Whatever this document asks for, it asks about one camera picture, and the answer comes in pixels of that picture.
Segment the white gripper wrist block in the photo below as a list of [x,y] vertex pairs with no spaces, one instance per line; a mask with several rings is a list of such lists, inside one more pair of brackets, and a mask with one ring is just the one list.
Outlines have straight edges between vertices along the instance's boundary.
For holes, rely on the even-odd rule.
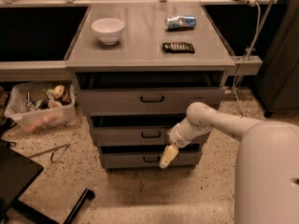
[[198,126],[185,118],[168,131],[169,142],[178,148],[184,148],[194,138],[209,133],[211,130],[210,126]]

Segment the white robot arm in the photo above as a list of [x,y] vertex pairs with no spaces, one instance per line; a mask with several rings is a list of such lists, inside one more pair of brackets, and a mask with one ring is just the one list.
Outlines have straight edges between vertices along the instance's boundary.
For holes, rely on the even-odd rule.
[[192,103],[169,132],[160,160],[216,129],[239,142],[235,165],[235,224],[299,224],[299,126],[251,119]]

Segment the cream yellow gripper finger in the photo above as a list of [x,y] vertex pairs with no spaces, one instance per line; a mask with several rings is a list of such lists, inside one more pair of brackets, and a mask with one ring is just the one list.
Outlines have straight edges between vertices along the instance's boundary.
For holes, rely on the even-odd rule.
[[178,154],[178,147],[175,145],[166,146],[164,149],[163,156],[160,160],[160,167],[162,169],[169,166],[169,164],[172,162],[172,160],[177,156]]

